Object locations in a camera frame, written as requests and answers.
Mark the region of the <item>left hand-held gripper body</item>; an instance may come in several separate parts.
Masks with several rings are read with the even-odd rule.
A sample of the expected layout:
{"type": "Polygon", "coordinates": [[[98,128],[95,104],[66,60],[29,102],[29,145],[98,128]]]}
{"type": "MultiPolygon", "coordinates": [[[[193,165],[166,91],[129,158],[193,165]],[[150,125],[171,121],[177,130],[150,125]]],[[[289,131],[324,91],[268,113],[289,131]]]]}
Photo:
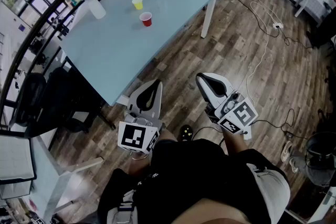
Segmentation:
{"type": "Polygon", "coordinates": [[[141,110],[135,105],[127,108],[119,122],[118,146],[124,150],[148,155],[160,136],[163,122],[161,109],[141,110]]]}

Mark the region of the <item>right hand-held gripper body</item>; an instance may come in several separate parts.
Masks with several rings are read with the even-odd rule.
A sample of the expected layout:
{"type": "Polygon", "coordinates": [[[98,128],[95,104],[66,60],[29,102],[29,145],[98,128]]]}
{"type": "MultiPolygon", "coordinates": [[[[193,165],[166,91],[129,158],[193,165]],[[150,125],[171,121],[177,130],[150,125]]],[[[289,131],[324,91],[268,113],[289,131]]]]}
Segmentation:
{"type": "Polygon", "coordinates": [[[251,139],[251,124],[258,113],[250,99],[239,91],[233,91],[218,105],[208,103],[205,112],[213,123],[230,133],[242,135],[244,140],[251,139]]]}

